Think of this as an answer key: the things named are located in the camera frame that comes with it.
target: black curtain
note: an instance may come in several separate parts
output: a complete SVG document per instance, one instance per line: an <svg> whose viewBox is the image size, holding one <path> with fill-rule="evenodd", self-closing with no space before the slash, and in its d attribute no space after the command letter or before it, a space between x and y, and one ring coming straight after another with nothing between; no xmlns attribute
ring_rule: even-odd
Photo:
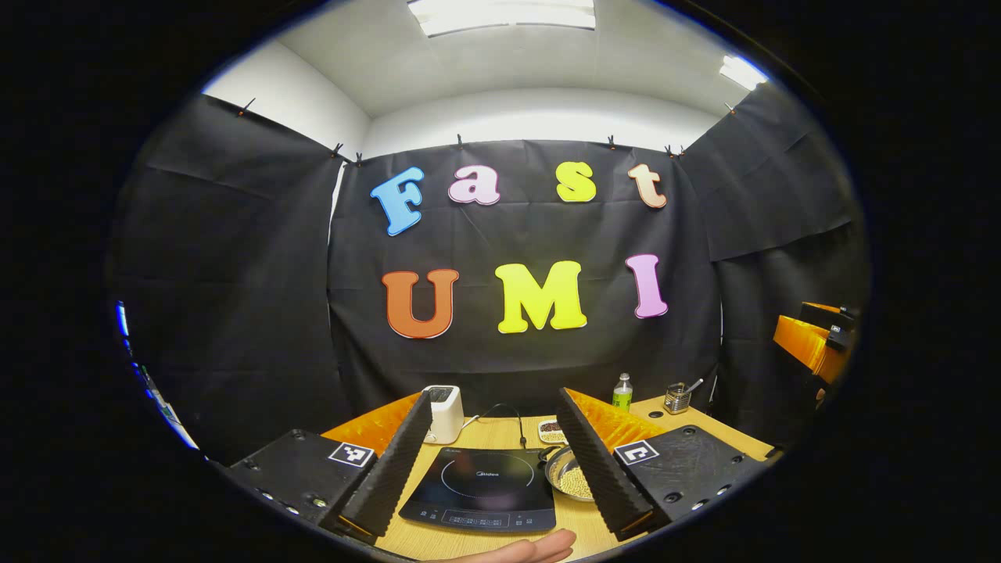
<svg viewBox="0 0 1001 563"><path fill-rule="evenodd" d="M209 458L349 419L326 314L339 157L199 95L147 142L109 258L135 360Z"/></svg>
<svg viewBox="0 0 1001 563"><path fill-rule="evenodd" d="M555 170L587 162L597 194L565 202ZM628 170L646 163L660 174L663 208L648 206ZM457 203L447 190L455 171L481 164L498 174L498 202ZM369 192L410 166L422 201L420 220L395 236ZM619 374L635 384L634 401L665 393L677 381L715 377L720 347L720 297L709 261L707 235L692 186L677 159L665 152L591 142L495 141L411 150L345 168L331 221L329 303L341 373L355 413L427 385L457 385L465 411L478 414L507 402L523 415L553 413L566 386L606 401ZM625 260L653 253L669 311L638 319L637 285ZM504 287L494 268L524 263L544 284L558 260L580 262L580 300L586 327L500 334ZM459 272L453 321L431 340L396 335L386 321L389 271L416 272L416 319L433 313L431 269ZM711 386L696 392L705 408ZM510 416L494 411L493 416Z"/></svg>
<svg viewBox="0 0 1001 563"><path fill-rule="evenodd" d="M848 171L790 94L759 85L682 159L723 299L713 415L774 445L800 438L824 385L772 341L802 302L859 307L869 291Z"/></svg>

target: white toaster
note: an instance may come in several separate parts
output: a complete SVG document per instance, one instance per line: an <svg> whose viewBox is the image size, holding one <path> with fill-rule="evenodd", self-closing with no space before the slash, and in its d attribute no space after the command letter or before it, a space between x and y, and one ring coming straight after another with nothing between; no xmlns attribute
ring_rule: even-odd
<svg viewBox="0 0 1001 563"><path fill-rule="evenodd" d="M424 436L428 444L451 444L462 430L462 396L453 385L430 385L424 388L430 395L431 427Z"/></svg>

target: white wall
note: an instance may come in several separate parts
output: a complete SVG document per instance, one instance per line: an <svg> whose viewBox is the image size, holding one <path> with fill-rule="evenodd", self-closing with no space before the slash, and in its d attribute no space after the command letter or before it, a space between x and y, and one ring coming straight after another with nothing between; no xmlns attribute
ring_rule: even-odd
<svg viewBox="0 0 1001 563"><path fill-rule="evenodd" d="M371 119L337 86L277 41L269 41L224 70L202 92L298 131L353 159Z"/></svg>
<svg viewBox="0 0 1001 563"><path fill-rule="evenodd" d="M462 142L565 139L664 150L689 146L720 117L691 107L610 90L526 88L439 99L372 120L364 157Z"/></svg>

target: human hand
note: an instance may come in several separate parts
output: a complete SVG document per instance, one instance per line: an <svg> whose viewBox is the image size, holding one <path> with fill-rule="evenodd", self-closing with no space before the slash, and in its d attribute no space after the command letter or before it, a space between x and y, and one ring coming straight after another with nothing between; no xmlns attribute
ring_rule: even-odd
<svg viewBox="0 0 1001 563"><path fill-rule="evenodd" d="M437 559L429 563L555 563L574 553L570 546L575 541L577 534L563 529L534 542L518 540L493 551Z"/></svg>

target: black cable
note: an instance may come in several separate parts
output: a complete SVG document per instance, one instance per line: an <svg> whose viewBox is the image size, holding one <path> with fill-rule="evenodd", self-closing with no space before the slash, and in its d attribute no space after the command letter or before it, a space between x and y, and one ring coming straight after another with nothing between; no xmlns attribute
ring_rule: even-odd
<svg viewBox="0 0 1001 563"><path fill-rule="evenodd" d="M508 407L512 411L515 411L515 414L518 415L518 432L519 432L519 434L522 435L522 440L521 440L521 442L522 442L522 448L525 449L526 444L528 443L528 440L525 439L525 428L522 426L522 414L518 412L518 409L512 407L511 405L509 405L507 403L497 403L496 405L490 407L489 409L486 409L486 411L483 414L481 414L478 417L476 417L476 420L478 421L479 419L485 417L487 413L489 413L493 409L496 409L497 407Z"/></svg>

